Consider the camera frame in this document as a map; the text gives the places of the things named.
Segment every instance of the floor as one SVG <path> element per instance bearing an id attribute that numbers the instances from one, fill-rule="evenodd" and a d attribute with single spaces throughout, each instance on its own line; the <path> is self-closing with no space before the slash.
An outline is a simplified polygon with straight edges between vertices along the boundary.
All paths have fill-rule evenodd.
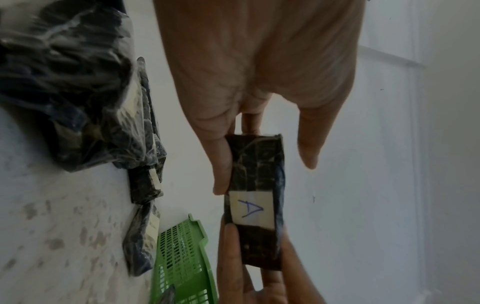
<path id="1" fill-rule="evenodd" d="M 160 229 L 192 213 L 210 238 L 215 268 L 223 198 L 212 195 L 210 164 L 178 104 L 153 7 L 126 4 L 168 152 L 165 196 L 156 200 Z M 413 303 L 424 287 L 412 18 L 407 2 L 367 4 L 356 83 L 316 171 L 304 169 L 297 153 L 297 109 L 275 96 L 264 116 L 262 132 L 284 136 L 290 237 L 329 303 Z M 0 166 L 0 302 L 147 302 L 151 274 L 129 278 L 121 248 L 134 212 L 125 171 L 111 164 L 62 171 L 32 113 L 4 104 Z M 261 285 L 257 269 L 253 281 Z"/>

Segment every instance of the green basket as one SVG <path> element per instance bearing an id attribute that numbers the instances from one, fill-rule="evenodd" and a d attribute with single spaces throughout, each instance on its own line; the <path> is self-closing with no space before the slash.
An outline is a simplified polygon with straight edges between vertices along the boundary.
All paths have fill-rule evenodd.
<path id="1" fill-rule="evenodd" d="M 209 241 L 199 220 L 188 220 L 158 237 L 150 304 L 156 304 L 170 285 L 176 304 L 217 304 L 217 289 L 205 245 Z"/>

